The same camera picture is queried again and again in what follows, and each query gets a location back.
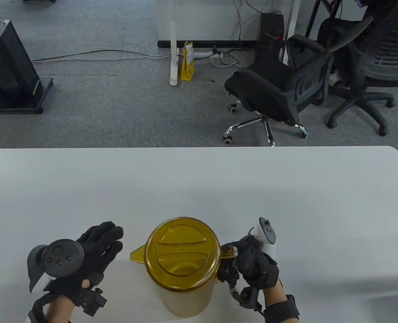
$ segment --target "desk leg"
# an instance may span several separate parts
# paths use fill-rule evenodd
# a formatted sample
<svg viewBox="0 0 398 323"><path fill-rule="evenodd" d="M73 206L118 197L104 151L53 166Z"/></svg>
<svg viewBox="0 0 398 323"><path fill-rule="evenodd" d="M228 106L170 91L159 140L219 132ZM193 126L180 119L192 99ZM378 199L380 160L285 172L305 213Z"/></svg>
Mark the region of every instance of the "desk leg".
<svg viewBox="0 0 398 323"><path fill-rule="evenodd" d="M169 84L178 83L178 48L176 47L176 0L168 0L169 32L171 34L171 76Z"/></svg>
<svg viewBox="0 0 398 323"><path fill-rule="evenodd" d="M297 15L299 14L299 7L301 6L301 0L293 0L291 2L291 8L290 8L290 16L288 17L288 26L285 32L285 37L284 37L284 46L283 46L283 63L287 64L288 63L288 55L286 51L286 45L287 45L287 40L294 35L294 29L296 28L296 22L297 22Z"/></svg>

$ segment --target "floor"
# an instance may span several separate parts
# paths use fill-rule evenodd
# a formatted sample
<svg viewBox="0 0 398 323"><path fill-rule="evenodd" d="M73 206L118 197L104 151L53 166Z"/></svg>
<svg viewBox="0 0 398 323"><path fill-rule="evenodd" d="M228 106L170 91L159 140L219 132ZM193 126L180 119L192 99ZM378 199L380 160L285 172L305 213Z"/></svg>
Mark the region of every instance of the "floor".
<svg viewBox="0 0 398 323"><path fill-rule="evenodd" d="M154 0L58 0L24 4L0 0L0 20L12 20L31 59L95 49L128 49L167 54L156 48ZM120 58L130 54L101 53L87 58ZM237 53L242 63L251 54ZM52 75L54 87L42 115L0 115L0 148L26 147L162 147L225 146L228 126L254 117L239 109L231 114L224 81L236 68L219 69L206 60L196 62L192 82L171 87L169 59L73 61L35 64L41 75ZM324 120L341 99L301 114L310 131L271 123L278 146L388 145L398 149L398 89L385 89L397 98L387 109L390 134L377 135L377 124L353 108L328 129ZM239 129L234 146L265 146L260 123Z"/></svg>

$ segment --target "hand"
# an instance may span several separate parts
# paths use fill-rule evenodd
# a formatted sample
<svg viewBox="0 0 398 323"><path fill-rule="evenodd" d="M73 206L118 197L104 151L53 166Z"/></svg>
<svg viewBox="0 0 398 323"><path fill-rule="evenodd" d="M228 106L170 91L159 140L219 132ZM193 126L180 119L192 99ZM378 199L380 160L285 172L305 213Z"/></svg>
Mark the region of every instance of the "hand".
<svg viewBox="0 0 398 323"><path fill-rule="evenodd" d="M261 243L256 238L248 235L239 241L228 243L228 245L238 248L236 266L250 286L266 289L276 285L279 277L277 263L268 254L261 251ZM217 278L231 284L231 281L238 279L239 275L228 270L228 263L224 260L221 265L222 272L219 270Z"/></svg>
<svg viewBox="0 0 398 323"><path fill-rule="evenodd" d="M123 249L122 242L118 241L122 237L123 228L112 222L92 226L76 240L84 250L81 267L68 277L52 281L45 290L71 298L82 287L84 280L89 280L91 287L98 285L108 265Z"/></svg>

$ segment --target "black baseboard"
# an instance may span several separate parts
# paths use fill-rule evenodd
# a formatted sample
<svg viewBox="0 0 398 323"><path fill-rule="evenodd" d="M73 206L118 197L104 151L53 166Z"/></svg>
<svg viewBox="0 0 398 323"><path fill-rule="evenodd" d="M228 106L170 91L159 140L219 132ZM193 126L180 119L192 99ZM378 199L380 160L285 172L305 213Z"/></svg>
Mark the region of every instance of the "black baseboard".
<svg viewBox="0 0 398 323"><path fill-rule="evenodd" d="M177 40L176 47L184 48L185 40ZM158 48L171 48L170 40L159 40ZM193 40L194 48L256 48L257 40Z"/></svg>

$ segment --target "plastic pitcher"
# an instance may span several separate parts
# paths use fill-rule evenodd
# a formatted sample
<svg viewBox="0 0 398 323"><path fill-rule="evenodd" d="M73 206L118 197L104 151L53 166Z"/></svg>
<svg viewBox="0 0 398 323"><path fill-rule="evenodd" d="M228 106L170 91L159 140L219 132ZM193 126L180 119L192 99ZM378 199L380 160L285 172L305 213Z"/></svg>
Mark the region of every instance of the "plastic pitcher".
<svg viewBox="0 0 398 323"><path fill-rule="evenodd" d="M165 307L179 317L193 317L209 304L222 258L235 258L235 247L221 247L202 221L177 217L159 225L147 243L130 254L144 263Z"/></svg>

